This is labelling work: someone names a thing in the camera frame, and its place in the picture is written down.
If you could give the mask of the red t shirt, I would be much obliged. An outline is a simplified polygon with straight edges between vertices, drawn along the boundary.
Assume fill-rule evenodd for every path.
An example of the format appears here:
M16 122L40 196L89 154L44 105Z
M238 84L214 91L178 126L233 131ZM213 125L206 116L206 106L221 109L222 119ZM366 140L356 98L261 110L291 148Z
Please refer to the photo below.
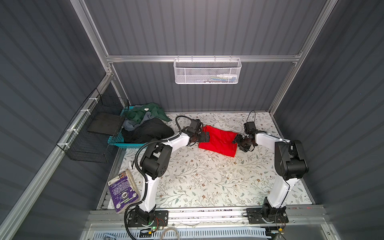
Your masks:
M223 131L212 126L205 126L203 131L209 133L210 141L208 143L199 143L199 149L222 154L234 158L238 145L233 143L237 133Z

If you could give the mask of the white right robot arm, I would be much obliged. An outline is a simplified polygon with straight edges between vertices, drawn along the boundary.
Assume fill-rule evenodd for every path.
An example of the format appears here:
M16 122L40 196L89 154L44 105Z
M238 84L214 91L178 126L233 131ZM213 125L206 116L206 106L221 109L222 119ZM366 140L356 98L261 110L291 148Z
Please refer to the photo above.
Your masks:
M274 151L275 171L278 177L271 192L265 198L261 215L264 219L282 215L291 190L309 171L303 144L299 140L287 140L259 131L254 122L246 122L244 129L245 134L236 135L233 141L240 150L246 153L251 147L264 146Z

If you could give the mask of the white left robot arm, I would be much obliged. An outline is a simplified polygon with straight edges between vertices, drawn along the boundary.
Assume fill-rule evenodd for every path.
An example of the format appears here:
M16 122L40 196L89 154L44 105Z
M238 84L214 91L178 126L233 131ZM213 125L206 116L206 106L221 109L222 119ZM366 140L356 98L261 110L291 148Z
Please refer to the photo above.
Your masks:
M182 129L178 124L179 118L190 120L190 125ZM167 171L171 154L191 143L210 141L210 134L203 131L203 123L199 119L181 115L175 121L179 129L176 135L168 139L152 140L141 146L135 155L134 165L144 178L142 197L135 204L135 214L147 224L155 218L158 184L160 177Z

